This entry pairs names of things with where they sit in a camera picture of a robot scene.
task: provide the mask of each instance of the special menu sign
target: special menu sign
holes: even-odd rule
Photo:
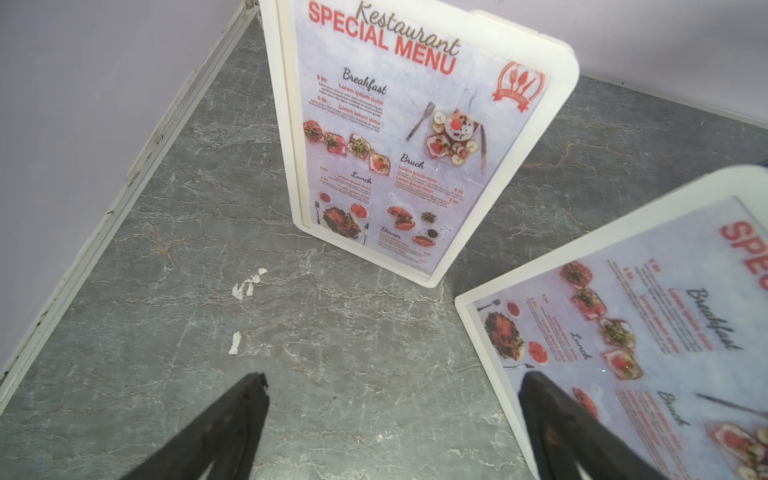
[[[267,17],[272,7],[296,225],[436,285],[572,90],[572,54],[439,2],[286,0]]]
[[[516,392],[541,370],[668,478],[768,478],[768,231],[738,197],[469,312]]]

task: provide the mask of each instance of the gray marble floor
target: gray marble floor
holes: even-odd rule
[[[254,21],[0,417],[2,477],[115,478],[263,371],[254,478],[532,478],[454,297],[767,155],[759,128],[582,78],[423,289],[292,225]]]

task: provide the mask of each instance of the tissue scrap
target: tissue scrap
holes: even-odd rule
[[[240,332],[232,334],[232,346],[230,347],[230,355],[237,355],[237,347],[240,346],[240,340],[243,338]]]
[[[243,283],[242,285],[240,285],[239,283],[235,283],[235,286],[232,287],[232,296],[238,300],[242,300],[244,286],[245,286],[245,283]]]
[[[253,286],[257,283],[261,283],[261,275],[266,273],[266,268],[259,268],[258,273],[247,277],[243,283],[235,283],[232,287],[232,296],[238,300],[242,300],[245,296],[253,295]]]

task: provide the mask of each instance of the white baseboard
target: white baseboard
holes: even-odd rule
[[[67,311],[74,296],[101,258],[139,194],[152,174],[160,165],[179,132],[224,62],[237,45],[240,37],[259,11],[258,6],[246,8],[245,4],[232,17],[214,49],[208,54],[200,68],[195,69],[178,95],[170,104],[157,128],[150,136],[133,167],[128,172],[126,184],[115,197],[107,213],[80,249],[73,264],[61,279],[56,290],[38,315],[37,322],[30,327],[25,339],[19,344],[0,378],[0,415],[8,405],[13,392],[18,388],[24,375],[37,358],[48,337]]]

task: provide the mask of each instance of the restaurant logo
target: restaurant logo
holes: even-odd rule
[[[498,76],[498,89],[493,94],[493,100],[511,98],[518,102],[520,111],[528,110],[534,98],[544,89],[546,77],[540,71],[533,70],[513,61],[509,63]]]

